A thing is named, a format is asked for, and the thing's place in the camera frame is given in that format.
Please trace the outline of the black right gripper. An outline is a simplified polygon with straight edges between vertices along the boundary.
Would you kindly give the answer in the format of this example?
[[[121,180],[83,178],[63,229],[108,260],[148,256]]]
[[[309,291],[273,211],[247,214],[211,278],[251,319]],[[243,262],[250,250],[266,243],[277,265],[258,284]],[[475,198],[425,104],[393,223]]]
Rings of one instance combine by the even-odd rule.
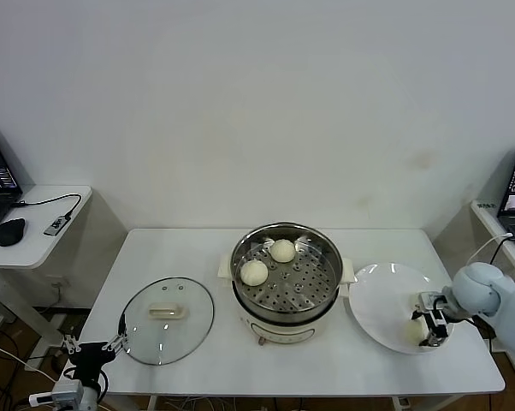
[[[420,318],[426,319],[428,314],[415,310],[411,315],[411,320]],[[440,347],[444,343],[444,339],[448,337],[447,321],[443,316],[442,312],[438,309],[433,309],[429,312],[429,334],[431,336],[423,339],[418,346],[419,347]]]

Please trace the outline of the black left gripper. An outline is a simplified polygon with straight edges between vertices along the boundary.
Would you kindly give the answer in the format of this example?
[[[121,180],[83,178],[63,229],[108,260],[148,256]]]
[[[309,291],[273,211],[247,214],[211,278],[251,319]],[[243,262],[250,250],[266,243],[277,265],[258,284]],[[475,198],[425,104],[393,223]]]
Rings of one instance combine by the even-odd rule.
[[[126,316],[118,321],[117,332],[108,342],[86,342],[80,346],[73,335],[63,336],[63,347],[71,354],[73,377],[80,381],[98,381],[102,367],[115,359],[127,340]]]

